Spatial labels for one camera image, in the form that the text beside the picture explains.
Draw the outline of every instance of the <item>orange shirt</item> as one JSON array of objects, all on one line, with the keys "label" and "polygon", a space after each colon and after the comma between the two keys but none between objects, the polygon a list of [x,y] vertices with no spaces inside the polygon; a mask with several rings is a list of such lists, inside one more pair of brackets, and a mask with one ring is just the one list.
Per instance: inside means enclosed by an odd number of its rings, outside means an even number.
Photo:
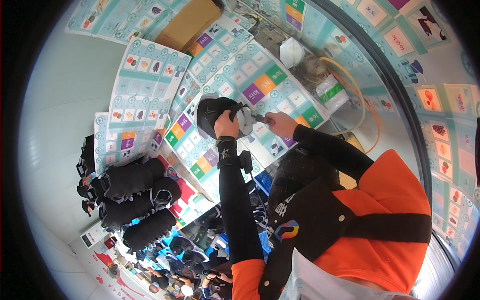
[{"label": "orange shirt", "polygon": [[[358,216],[430,215],[431,211],[425,191],[395,150],[386,151],[372,164],[360,178],[358,190],[333,194]],[[337,277],[360,278],[388,291],[408,294],[420,272],[427,247],[426,243],[340,238],[313,263]],[[232,299],[260,299],[258,284],[263,269],[263,260],[234,264]]]}]

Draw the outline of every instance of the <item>black long sleeve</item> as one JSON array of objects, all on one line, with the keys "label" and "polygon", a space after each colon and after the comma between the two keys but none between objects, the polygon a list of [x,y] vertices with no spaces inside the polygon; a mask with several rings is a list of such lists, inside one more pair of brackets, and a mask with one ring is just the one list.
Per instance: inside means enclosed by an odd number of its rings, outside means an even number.
[{"label": "black long sleeve", "polygon": [[298,125],[293,140],[315,154],[321,155],[337,170],[357,181],[373,164],[368,156],[353,145],[327,133]]},{"label": "black long sleeve", "polygon": [[[218,152],[220,159],[222,153],[226,153],[230,158],[237,157],[237,142],[220,143]],[[232,264],[249,259],[263,259],[262,244],[239,164],[220,168],[219,189]]]}]

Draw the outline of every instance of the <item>cardboard box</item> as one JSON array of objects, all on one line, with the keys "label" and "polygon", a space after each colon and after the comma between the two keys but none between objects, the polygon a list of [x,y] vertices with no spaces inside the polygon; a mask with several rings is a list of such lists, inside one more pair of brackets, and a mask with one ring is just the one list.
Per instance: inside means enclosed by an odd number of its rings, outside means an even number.
[{"label": "cardboard box", "polygon": [[211,0],[191,0],[160,32],[155,42],[185,52],[221,15]]}]

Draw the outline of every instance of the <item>purple label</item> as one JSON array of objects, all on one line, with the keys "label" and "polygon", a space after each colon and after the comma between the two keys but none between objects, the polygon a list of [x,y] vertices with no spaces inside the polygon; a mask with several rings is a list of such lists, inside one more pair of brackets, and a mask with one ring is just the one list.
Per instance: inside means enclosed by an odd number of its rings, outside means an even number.
[{"label": "purple label", "polygon": [[192,125],[190,120],[188,120],[185,115],[182,115],[177,121],[177,123],[180,125],[180,127],[183,129],[184,132],[186,132],[187,129],[189,129],[190,126]]},{"label": "purple label", "polygon": [[204,157],[212,167],[218,164],[218,156],[215,154],[215,152],[213,152],[212,149],[208,149],[208,151],[204,154]]},{"label": "purple label", "polygon": [[197,39],[197,43],[199,43],[203,48],[210,44],[211,41],[212,38],[206,33],[202,34],[202,36]]},{"label": "purple label", "polygon": [[128,148],[132,148],[133,147],[133,140],[134,140],[134,138],[122,140],[121,141],[121,149],[124,150],[124,149],[128,149]]},{"label": "purple label", "polygon": [[298,31],[301,31],[301,23],[295,20],[291,15],[287,13],[287,22],[292,24]]},{"label": "purple label", "polygon": [[155,132],[155,134],[153,135],[153,139],[159,145],[162,142],[162,136],[158,132]]},{"label": "purple label", "polygon": [[290,138],[282,138],[282,141],[287,145],[288,148],[292,147],[293,144],[295,144],[295,141]]},{"label": "purple label", "polygon": [[258,101],[265,97],[262,91],[260,91],[255,84],[251,84],[249,87],[247,87],[247,89],[243,91],[243,95],[247,97],[248,101],[250,101],[250,103],[253,105],[257,104]]}]

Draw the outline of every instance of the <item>orange hose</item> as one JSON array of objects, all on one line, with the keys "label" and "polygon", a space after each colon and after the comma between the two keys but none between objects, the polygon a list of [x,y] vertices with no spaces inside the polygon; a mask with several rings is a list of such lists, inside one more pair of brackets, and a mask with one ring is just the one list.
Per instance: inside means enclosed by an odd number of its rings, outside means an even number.
[{"label": "orange hose", "polygon": [[[360,98],[360,95],[359,93],[357,93],[357,91],[355,91],[353,88],[351,88],[350,85],[348,85],[345,81],[343,81],[340,76],[338,76],[337,74],[333,73],[332,71],[330,71],[330,73],[337,79],[339,80],[344,86],[346,86],[350,91],[352,91],[355,95],[357,95],[358,98]],[[377,145],[378,145],[378,142],[380,141],[380,126],[381,126],[381,123],[380,123],[380,120],[378,119],[378,116],[377,114],[373,111],[373,109],[370,107],[370,105],[368,104],[368,102],[363,99],[363,101],[365,102],[365,105],[366,107],[372,112],[373,114],[373,117],[375,118],[375,122],[377,122],[377,130],[378,130],[378,135],[377,135],[377,140],[375,141],[375,144],[373,145],[373,147],[368,150],[367,152],[365,152],[365,154],[368,154],[370,153]]]}]

